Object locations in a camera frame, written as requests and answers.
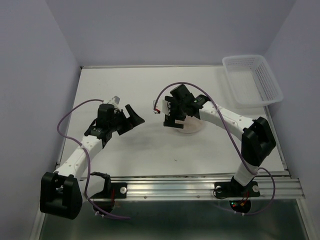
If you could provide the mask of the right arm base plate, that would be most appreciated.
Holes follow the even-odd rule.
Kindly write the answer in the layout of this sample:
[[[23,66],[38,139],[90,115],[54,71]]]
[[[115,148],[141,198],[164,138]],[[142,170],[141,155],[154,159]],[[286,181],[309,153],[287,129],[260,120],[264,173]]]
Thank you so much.
[[[260,189],[258,183],[250,180],[245,186],[238,183],[234,177],[228,181],[214,183],[213,195],[218,199],[226,198],[242,198],[242,197],[260,197]]]

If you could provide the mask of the white mesh laundry bag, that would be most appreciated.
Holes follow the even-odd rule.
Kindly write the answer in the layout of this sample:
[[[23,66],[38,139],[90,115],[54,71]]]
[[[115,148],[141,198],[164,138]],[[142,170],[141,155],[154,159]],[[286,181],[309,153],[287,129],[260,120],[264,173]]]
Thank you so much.
[[[201,131],[206,126],[206,123],[204,121],[196,117],[189,116],[187,116],[183,121],[176,120],[175,123],[183,125],[183,128],[172,127],[172,129],[182,134],[195,134]]]

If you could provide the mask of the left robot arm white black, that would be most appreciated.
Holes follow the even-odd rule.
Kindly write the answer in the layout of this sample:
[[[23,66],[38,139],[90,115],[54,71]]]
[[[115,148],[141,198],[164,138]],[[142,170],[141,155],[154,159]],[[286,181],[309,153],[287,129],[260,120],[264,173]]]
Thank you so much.
[[[70,157],[54,172],[46,172],[40,185],[40,211],[73,220],[81,211],[87,192],[81,191],[79,181],[84,172],[91,172],[91,161],[104,149],[114,132],[122,135],[143,124],[132,107],[125,106],[129,116],[115,103],[99,105],[97,117],[84,132]]]

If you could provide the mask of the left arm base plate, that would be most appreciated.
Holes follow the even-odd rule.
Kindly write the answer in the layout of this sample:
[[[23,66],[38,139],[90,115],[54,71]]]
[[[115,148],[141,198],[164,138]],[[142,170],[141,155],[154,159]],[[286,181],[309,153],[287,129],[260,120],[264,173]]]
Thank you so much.
[[[100,177],[104,180],[103,188],[90,195],[91,199],[126,199],[128,184],[126,182],[114,182],[107,173],[94,171],[90,174],[93,177]]]

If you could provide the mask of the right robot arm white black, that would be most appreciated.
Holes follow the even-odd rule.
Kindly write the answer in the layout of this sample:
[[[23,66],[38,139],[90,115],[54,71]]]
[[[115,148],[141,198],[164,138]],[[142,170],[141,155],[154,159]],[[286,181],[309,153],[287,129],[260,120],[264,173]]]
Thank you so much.
[[[241,164],[228,182],[227,187],[235,195],[248,190],[250,182],[257,175],[262,162],[276,147],[276,140],[267,119],[252,119],[219,106],[205,92],[194,96],[187,83],[176,84],[160,103],[154,103],[154,110],[164,113],[165,127],[183,129],[187,117],[214,124],[224,130],[234,145],[239,139],[241,147],[236,147]]]

